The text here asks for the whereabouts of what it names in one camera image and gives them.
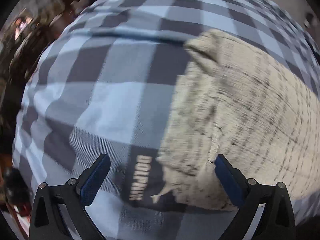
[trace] blue checkered cloth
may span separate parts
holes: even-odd
[[[320,95],[317,46],[272,1],[98,0],[43,53],[25,88],[13,161],[32,191],[77,178],[105,153],[111,170],[86,208],[104,236],[218,239],[235,212],[179,204],[171,192],[151,199],[164,186],[156,156],[190,60],[183,43],[212,28],[267,52]],[[139,155],[151,160],[148,184],[141,200],[129,200]],[[297,223],[319,213],[318,199],[315,192],[293,202]]]

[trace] metal screw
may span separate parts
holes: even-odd
[[[45,188],[45,186],[47,186],[47,184],[45,182],[40,183],[39,188]]]
[[[76,179],[69,179],[68,180],[68,184],[70,185],[70,186],[72,186],[73,184],[75,184],[76,183]]]
[[[283,182],[279,182],[279,183],[278,183],[278,186],[279,186],[280,188],[285,188],[285,184],[284,184]]]
[[[249,183],[250,185],[255,185],[257,182],[256,182],[255,179],[250,178],[250,179],[248,179],[248,183]]]

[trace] small printed logo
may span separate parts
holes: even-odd
[[[151,161],[152,157],[150,156],[137,156],[137,164],[134,167],[133,182],[131,184],[129,200],[142,200],[143,191],[148,183]]]

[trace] folded cloth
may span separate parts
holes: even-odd
[[[217,154],[261,184],[283,181],[292,199],[320,188],[319,102],[290,70],[219,30],[185,48],[192,60],[177,80],[159,150],[163,190],[179,203],[232,210],[214,172]]]

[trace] blue gripper pad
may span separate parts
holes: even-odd
[[[244,204],[242,188],[230,172],[234,169],[223,155],[218,155],[214,164],[215,173],[233,205],[240,208]]]
[[[110,170],[110,158],[100,154],[92,166],[85,169],[78,178],[77,193],[82,206],[90,206]]]

